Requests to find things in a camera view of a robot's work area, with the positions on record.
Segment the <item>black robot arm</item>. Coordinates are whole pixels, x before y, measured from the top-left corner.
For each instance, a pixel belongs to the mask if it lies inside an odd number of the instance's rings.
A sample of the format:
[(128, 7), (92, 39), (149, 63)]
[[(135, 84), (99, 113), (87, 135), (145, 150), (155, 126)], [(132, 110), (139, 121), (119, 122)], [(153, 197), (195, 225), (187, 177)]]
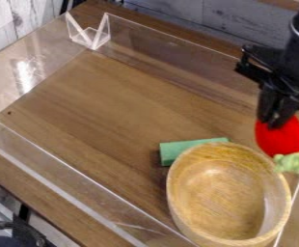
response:
[(282, 128), (299, 111), (299, 12), (284, 48), (244, 45), (235, 71), (259, 84), (259, 122)]

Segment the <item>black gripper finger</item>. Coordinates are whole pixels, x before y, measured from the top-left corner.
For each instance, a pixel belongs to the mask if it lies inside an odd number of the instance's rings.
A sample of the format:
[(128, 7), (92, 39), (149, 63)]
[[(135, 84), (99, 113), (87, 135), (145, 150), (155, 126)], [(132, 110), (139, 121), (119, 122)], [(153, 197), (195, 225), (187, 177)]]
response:
[(279, 102), (278, 92), (264, 87), (259, 94), (256, 116), (262, 123), (274, 124), (276, 121), (276, 106)]
[(299, 99), (276, 95), (274, 100), (272, 128), (282, 128), (299, 110)]

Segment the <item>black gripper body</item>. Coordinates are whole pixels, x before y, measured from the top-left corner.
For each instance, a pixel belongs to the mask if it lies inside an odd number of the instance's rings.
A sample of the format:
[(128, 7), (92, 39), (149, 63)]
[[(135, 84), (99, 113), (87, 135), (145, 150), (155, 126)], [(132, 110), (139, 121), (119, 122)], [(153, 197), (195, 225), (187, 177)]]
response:
[(246, 44), (242, 51), (235, 71), (299, 104), (299, 46), (280, 49)]

